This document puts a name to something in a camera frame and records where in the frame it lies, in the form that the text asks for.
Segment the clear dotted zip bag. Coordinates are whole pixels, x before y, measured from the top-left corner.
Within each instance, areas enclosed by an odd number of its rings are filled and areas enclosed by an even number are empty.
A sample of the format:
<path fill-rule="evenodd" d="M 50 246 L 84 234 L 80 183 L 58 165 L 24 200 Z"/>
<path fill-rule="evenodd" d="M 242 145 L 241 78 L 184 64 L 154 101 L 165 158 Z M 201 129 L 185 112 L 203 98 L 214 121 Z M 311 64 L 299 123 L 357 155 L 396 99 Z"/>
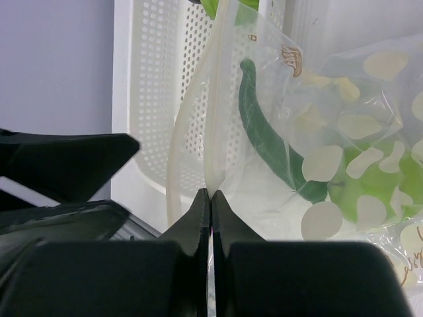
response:
<path fill-rule="evenodd" d="M 376 245 L 422 294 L 422 205 L 412 217 L 363 227 L 330 200 L 312 204 L 259 157 L 243 128 L 240 62 L 256 66 L 256 94 L 273 129 L 303 156 L 306 181 L 328 183 L 344 149 L 398 139 L 422 155 L 421 1 L 221 3 L 175 118 L 167 160 L 167 221 L 199 188 L 223 192 L 267 240 Z"/>

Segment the light green apple toy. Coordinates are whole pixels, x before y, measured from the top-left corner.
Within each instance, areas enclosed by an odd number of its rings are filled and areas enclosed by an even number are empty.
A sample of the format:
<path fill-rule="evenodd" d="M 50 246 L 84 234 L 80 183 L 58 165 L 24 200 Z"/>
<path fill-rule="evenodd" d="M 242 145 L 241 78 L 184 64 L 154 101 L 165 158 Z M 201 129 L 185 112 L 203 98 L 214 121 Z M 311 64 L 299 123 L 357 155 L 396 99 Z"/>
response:
<path fill-rule="evenodd" d="M 412 217 L 414 206 L 422 205 L 422 155 L 398 139 L 346 148 L 328 192 L 342 216 L 358 226 Z"/>

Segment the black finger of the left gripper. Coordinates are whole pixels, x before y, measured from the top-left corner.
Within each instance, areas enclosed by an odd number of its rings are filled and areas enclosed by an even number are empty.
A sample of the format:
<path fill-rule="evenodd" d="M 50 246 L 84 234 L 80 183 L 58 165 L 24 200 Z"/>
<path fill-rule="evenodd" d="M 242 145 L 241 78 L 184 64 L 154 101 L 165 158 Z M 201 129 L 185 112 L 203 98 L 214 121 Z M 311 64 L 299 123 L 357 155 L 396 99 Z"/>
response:
<path fill-rule="evenodd" d="M 126 133 L 38 135 L 1 130 L 1 175 L 59 203 L 88 201 L 141 148 Z"/>

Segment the green chili pepper toy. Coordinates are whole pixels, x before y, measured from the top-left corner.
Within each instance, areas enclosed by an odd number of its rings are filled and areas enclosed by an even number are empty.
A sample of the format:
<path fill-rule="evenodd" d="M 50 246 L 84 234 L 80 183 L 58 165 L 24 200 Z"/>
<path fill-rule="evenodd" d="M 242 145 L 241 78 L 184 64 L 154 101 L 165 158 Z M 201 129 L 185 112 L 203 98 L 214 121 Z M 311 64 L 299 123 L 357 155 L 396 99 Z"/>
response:
<path fill-rule="evenodd" d="M 327 182 L 306 181 L 302 173 L 303 156 L 273 129 L 266 119 L 256 94 L 256 66 L 245 58 L 238 94 L 238 109 L 247 137 L 269 169 L 303 199 L 316 204 L 328 195 Z"/>

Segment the green cabbage toy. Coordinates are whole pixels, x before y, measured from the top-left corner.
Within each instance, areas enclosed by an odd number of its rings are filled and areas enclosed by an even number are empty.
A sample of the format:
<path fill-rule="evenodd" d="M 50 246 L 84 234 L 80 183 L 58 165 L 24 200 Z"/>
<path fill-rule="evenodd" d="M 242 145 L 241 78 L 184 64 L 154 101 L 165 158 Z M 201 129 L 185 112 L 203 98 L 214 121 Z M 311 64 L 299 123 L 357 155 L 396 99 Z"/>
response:
<path fill-rule="evenodd" d="M 240 3 L 246 5 L 247 7 L 252 8 L 255 11 L 259 9 L 259 0 L 240 0 L 240 1 L 218 1 L 218 0 L 189 0 L 190 3 L 200 5 L 206 15 L 215 20 L 217 13 L 220 8 L 220 4 L 224 3 L 225 5 L 228 4 L 230 6 L 232 3 Z"/>

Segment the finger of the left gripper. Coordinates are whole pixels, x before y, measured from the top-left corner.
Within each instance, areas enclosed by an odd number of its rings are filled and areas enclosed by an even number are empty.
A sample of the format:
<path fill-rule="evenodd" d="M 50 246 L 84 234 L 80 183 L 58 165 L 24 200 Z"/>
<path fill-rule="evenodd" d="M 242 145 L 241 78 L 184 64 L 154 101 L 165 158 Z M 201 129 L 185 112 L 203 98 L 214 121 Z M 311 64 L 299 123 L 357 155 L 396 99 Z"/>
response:
<path fill-rule="evenodd" d="M 127 209 L 105 200 L 2 211 L 1 273 L 33 242 L 106 240 L 129 216 Z"/>

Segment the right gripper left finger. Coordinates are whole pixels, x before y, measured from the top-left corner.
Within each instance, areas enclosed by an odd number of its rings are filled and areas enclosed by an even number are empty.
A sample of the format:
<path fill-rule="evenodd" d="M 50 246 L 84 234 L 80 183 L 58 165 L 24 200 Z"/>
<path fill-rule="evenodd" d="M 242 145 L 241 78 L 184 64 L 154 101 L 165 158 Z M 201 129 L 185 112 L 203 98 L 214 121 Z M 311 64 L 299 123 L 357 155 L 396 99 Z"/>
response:
<path fill-rule="evenodd" d="M 35 207 L 2 194 L 2 211 Z M 205 316 L 208 192 L 160 236 L 129 216 L 109 239 L 37 241 L 1 273 L 2 316 Z"/>

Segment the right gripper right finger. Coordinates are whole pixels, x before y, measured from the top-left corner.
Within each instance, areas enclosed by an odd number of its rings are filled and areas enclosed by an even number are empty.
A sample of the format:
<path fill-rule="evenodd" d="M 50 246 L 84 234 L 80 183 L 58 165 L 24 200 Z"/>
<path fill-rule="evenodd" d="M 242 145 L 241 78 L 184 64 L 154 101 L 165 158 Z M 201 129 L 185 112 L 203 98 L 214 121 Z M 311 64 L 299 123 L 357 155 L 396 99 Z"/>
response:
<path fill-rule="evenodd" d="M 211 199 L 218 316 L 411 316 L 397 273 L 365 242 L 271 242 Z"/>

